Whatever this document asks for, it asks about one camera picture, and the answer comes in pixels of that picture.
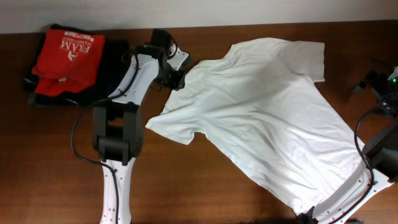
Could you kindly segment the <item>white t-shirt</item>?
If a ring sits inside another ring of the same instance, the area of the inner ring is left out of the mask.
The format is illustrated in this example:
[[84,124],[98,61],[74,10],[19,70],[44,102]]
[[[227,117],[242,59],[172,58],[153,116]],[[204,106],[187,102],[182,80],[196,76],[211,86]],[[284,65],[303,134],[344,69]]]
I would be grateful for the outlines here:
[[352,129],[316,88],[321,42],[254,39],[204,60],[146,126],[181,144],[202,133],[295,213],[330,197],[361,161]]

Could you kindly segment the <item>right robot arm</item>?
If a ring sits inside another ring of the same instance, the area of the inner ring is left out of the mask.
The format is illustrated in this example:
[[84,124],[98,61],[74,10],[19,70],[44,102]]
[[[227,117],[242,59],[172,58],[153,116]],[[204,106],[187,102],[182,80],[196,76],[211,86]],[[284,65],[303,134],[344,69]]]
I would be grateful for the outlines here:
[[[377,96],[377,106],[360,117],[354,130],[361,164],[331,197],[301,213],[297,220],[300,224],[358,223],[350,220],[352,214],[378,192],[397,183],[397,67],[374,60],[370,72],[353,91],[367,86]],[[372,114],[391,119],[392,123],[360,147],[360,125]]]

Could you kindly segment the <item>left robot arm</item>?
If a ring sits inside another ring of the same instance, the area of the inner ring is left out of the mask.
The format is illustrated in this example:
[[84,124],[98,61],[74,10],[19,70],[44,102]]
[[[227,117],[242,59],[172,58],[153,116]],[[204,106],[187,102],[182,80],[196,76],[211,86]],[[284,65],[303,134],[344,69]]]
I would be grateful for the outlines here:
[[140,105],[152,82],[173,90],[184,88],[182,67],[189,60],[169,32],[154,29],[150,42],[133,50],[130,66],[110,100],[94,106],[93,147],[104,178],[102,223],[132,222],[132,168],[144,140]]

